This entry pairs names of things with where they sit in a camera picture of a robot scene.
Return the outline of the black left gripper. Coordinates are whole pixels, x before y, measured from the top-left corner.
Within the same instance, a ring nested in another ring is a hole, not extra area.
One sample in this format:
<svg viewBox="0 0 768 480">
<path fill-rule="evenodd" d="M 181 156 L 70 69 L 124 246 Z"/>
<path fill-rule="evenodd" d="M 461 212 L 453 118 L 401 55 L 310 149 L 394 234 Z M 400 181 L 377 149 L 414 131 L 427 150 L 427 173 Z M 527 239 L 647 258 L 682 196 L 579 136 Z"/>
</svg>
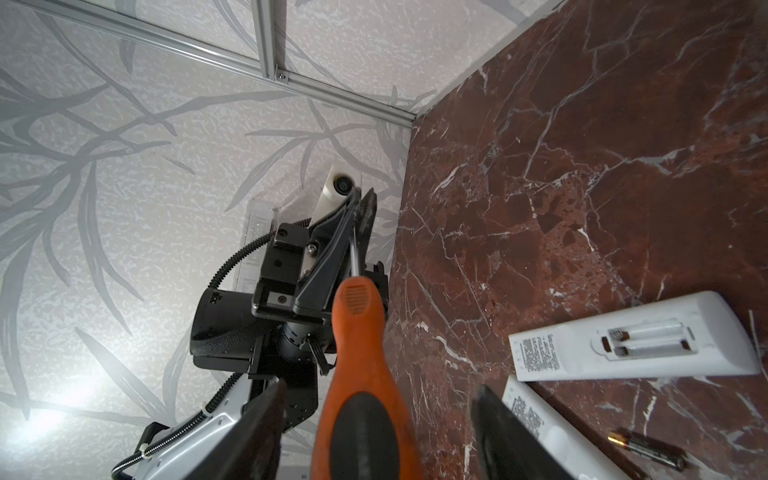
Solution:
<svg viewBox="0 0 768 480">
<path fill-rule="evenodd" d="M 361 276 L 365 268 L 377 194 L 371 188 L 360 200 L 361 189 L 353 187 L 340 206 L 311 225 L 310 233 L 303 221 L 277 227 L 252 296 L 254 317 L 303 324 L 331 322 L 332 290 L 349 253 L 352 232 L 353 275 Z M 314 264 L 306 267 L 304 253 L 310 243 L 318 253 Z"/>
</svg>

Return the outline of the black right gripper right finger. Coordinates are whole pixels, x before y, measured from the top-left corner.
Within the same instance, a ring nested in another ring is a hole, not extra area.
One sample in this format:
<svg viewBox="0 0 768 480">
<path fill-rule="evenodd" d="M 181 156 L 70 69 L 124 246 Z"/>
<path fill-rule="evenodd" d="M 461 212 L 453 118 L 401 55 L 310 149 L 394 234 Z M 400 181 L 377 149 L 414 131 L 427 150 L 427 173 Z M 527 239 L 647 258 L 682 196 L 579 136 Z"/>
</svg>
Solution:
<svg viewBox="0 0 768 480">
<path fill-rule="evenodd" d="M 471 420 L 482 479 L 572 479 L 485 384 L 474 393 Z"/>
</svg>

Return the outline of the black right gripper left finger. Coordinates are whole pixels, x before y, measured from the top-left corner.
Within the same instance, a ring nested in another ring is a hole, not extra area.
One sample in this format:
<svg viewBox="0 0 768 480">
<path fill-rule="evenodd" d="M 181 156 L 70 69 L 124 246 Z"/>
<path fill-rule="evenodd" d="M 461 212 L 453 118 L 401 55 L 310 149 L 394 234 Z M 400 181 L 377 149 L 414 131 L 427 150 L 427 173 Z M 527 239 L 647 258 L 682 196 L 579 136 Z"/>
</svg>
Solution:
<svg viewBox="0 0 768 480">
<path fill-rule="evenodd" d="M 200 464 L 201 479 L 275 479 L 285 426 L 287 386 L 269 386 Z"/>
</svg>

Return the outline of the white remote control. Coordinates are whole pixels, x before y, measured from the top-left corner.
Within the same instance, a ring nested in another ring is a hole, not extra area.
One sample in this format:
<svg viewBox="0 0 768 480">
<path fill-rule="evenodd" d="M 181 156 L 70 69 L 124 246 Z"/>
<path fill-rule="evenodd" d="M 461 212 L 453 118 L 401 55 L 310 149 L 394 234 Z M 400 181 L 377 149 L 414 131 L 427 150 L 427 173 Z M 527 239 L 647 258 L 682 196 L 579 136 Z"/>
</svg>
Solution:
<svg viewBox="0 0 768 480">
<path fill-rule="evenodd" d="M 573 479 L 630 477 L 550 406 L 531 387 L 510 375 L 503 403 Z"/>
</svg>

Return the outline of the orange handled screwdriver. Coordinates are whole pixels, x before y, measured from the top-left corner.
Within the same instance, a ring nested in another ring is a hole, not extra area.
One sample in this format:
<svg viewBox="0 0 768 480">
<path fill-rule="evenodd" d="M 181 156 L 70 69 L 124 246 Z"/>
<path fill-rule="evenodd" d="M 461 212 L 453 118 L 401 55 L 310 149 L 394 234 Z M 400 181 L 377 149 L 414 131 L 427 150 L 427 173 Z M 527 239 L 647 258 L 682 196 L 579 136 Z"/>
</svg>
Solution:
<svg viewBox="0 0 768 480">
<path fill-rule="evenodd" d="M 362 274 L 352 235 L 350 276 L 335 294 L 335 374 L 324 402 L 311 461 L 312 479 L 422 479 L 411 416 L 390 367 L 386 315 L 374 282 Z"/>
</svg>

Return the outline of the white remote with coloured buttons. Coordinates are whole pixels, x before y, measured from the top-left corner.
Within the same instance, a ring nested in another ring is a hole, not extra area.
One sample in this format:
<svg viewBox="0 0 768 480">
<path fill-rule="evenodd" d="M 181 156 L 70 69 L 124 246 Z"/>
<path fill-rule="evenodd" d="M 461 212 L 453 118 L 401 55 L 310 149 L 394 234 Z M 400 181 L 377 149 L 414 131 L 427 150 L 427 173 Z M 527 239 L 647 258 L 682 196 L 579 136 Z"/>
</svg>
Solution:
<svg viewBox="0 0 768 480">
<path fill-rule="evenodd" d="M 509 337 L 521 382 L 747 376 L 761 372 L 726 301 L 704 291 Z"/>
</svg>

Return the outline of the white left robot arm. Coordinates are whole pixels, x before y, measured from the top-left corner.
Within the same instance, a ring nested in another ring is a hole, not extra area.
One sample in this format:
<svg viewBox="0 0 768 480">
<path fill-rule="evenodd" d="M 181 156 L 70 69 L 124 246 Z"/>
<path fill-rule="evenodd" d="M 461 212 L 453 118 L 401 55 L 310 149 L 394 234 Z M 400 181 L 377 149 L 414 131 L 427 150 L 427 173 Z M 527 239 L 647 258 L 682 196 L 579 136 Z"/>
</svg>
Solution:
<svg viewBox="0 0 768 480">
<path fill-rule="evenodd" d="M 342 177 L 329 205 L 312 218 L 282 223 L 245 244 L 203 292 L 190 334 L 196 366 L 228 373 L 214 396 L 185 422 L 148 425 L 134 453 L 113 467 L 114 479 L 180 479 L 224 438 L 269 386 L 287 384 L 285 428 L 318 408 L 318 378 L 332 370 L 335 292 L 352 272 L 371 279 L 382 297 L 388 278 L 364 255 L 377 211 L 374 191 Z"/>
</svg>

